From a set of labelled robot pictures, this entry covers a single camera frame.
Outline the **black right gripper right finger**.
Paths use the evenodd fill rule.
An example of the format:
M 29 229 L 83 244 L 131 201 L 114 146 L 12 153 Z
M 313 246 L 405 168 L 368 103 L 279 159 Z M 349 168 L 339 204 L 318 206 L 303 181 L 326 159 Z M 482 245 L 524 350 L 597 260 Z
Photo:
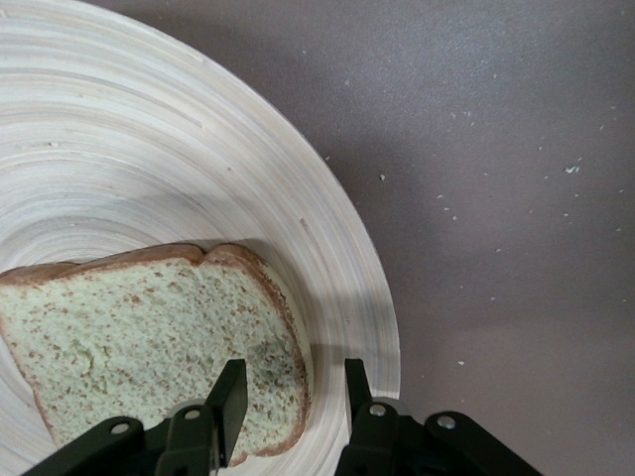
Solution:
M 420 423 L 372 397 L 361 359 L 344 369 L 352 429 L 338 475 L 541 475 L 469 416 L 446 411 Z

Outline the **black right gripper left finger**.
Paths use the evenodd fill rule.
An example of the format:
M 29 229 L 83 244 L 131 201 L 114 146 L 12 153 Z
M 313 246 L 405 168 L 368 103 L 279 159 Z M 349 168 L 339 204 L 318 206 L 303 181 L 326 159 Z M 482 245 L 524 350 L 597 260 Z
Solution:
M 26 473 L 208 475 L 229 465 L 246 410 L 246 362 L 229 360 L 206 399 L 177 406 L 150 429 L 129 416 L 108 418 Z

